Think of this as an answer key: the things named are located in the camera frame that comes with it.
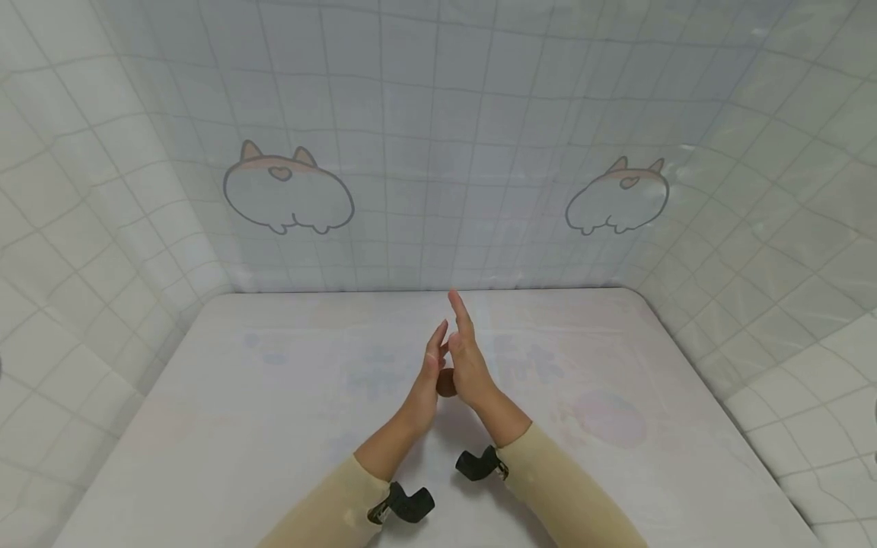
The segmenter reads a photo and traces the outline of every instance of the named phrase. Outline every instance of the black clip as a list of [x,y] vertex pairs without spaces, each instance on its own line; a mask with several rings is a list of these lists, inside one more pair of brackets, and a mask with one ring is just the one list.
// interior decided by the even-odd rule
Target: black clip
[[389,484],[389,495],[381,503],[368,511],[368,521],[382,525],[390,510],[405,522],[417,523],[436,507],[436,502],[427,488],[420,488],[412,496],[407,496],[398,481]]
[[483,480],[497,468],[503,481],[509,476],[509,468],[496,456],[496,448],[493,445],[488,445],[480,458],[464,451],[457,459],[456,467],[469,481]]

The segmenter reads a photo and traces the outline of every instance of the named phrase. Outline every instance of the small brown object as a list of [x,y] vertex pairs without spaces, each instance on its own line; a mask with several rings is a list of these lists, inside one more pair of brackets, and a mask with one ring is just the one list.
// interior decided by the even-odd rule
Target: small brown object
[[443,398],[457,395],[457,387],[453,385],[453,367],[446,367],[438,372],[436,392]]

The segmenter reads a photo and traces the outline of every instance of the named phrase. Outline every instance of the beige sleeve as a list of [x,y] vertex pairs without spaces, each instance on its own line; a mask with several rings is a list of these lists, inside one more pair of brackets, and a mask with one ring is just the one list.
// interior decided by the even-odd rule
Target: beige sleeve
[[506,485],[559,548],[646,546],[606,492],[536,424],[497,454],[509,468]]
[[388,495],[389,484],[352,456],[290,510],[259,548],[361,548],[381,530],[368,521],[368,511]]

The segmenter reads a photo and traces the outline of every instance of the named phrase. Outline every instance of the cartoon corgi butt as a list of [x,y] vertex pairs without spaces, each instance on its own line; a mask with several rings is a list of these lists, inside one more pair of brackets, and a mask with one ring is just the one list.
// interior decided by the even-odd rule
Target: cartoon corgi butt
[[649,223],[664,210],[670,195],[670,185],[660,174],[663,167],[661,158],[646,169],[628,168],[627,157],[622,156],[573,196],[567,224],[589,236],[603,226],[622,234]]
[[303,146],[286,158],[263,154],[245,140],[240,160],[225,172],[223,192],[243,218],[281,235],[292,226],[326,234],[349,223],[354,213],[347,186]]

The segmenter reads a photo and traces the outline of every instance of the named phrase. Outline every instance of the wall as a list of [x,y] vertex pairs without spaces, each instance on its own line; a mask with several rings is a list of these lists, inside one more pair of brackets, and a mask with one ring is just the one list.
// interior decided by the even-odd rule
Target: wall
[[145,112],[87,2],[0,0],[4,547],[52,544],[202,303],[231,290],[215,255],[168,247],[206,237]]
[[877,545],[875,28],[868,0],[0,0],[0,539],[53,537],[212,295],[623,285],[817,535]]

